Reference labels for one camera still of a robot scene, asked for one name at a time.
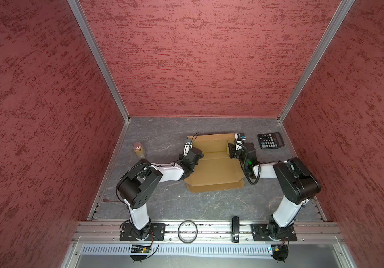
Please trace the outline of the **brown cardboard box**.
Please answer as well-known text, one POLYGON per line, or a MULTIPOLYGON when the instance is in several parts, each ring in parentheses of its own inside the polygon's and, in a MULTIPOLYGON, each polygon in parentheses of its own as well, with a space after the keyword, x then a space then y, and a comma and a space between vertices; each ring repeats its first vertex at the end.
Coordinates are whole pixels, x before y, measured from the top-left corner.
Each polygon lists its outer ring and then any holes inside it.
POLYGON ((184 180, 192 193, 226 191, 243 188, 244 173, 240 161, 229 156, 229 144, 235 134, 200 135, 193 147, 202 151, 204 157, 195 166, 194 172, 184 180))

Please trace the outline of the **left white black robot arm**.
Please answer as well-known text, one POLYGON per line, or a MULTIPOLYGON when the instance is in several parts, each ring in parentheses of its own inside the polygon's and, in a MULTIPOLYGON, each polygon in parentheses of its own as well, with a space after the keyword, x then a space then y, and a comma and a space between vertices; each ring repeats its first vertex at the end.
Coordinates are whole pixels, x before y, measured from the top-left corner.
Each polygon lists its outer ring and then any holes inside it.
POLYGON ((140 240, 150 235, 151 219, 146 203, 159 183, 185 180, 203 157, 203 152, 193 147, 185 156, 181 155, 178 161, 170 164, 154 164, 140 159, 121 177, 116 195, 127 206, 130 225, 140 240))

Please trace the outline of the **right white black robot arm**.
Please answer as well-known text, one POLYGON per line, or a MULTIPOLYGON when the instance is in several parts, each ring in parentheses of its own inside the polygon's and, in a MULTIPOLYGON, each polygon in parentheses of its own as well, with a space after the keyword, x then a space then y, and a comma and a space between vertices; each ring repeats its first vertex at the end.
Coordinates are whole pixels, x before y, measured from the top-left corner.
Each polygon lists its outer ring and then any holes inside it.
POLYGON ((318 180, 298 157, 260 163, 250 142, 235 140, 228 144, 228 152, 231 159, 239 160, 244 177, 251 185, 263 179, 278 180, 283 198, 277 210, 270 215, 264 233, 273 241, 286 238, 292 232, 294 220, 302 207, 321 191, 318 180))

